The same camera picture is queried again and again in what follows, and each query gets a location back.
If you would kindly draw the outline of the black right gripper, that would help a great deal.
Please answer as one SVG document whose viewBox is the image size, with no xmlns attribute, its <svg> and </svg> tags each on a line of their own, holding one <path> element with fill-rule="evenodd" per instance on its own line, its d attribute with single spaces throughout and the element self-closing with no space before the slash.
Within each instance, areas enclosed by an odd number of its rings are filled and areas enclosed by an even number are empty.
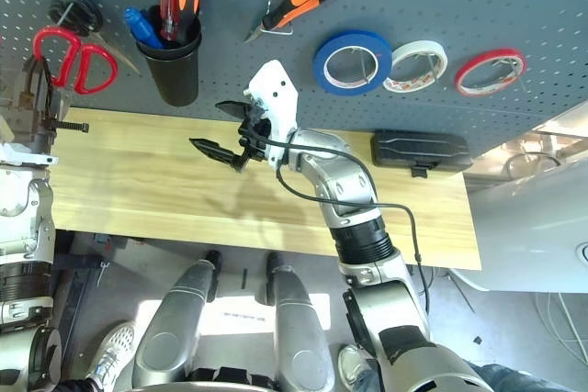
<svg viewBox="0 0 588 392">
<path fill-rule="evenodd" d="M 243 153 L 237 155 L 212 140 L 190 138 L 189 142 L 211 160 L 229 165 L 238 173 L 250 160 L 263 162 L 266 159 L 265 139 L 271 133 L 269 119 L 262 117 L 264 110 L 259 106 L 234 100 L 221 101 L 215 107 L 243 121 L 238 128 L 239 144 L 243 147 Z"/>
</svg>

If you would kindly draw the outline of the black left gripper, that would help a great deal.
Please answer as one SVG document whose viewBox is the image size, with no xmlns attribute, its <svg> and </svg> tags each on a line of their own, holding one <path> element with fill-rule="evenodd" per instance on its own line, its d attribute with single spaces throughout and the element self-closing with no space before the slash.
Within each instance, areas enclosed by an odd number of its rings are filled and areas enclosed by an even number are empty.
<svg viewBox="0 0 588 392">
<path fill-rule="evenodd" d="M 35 106 L 38 101 L 37 94 L 41 78 L 40 62 L 33 56 L 29 57 L 22 68 L 22 75 L 21 105 Z M 43 109 L 36 112 L 31 130 L 31 140 L 39 145 L 52 145 L 59 129 L 88 133 L 88 123 L 65 120 L 73 98 L 59 96 L 55 93 L 51 70 L 46 58 L 42 59 L 42 80 L 46 85 L 45 105 Z"/>
</svg>

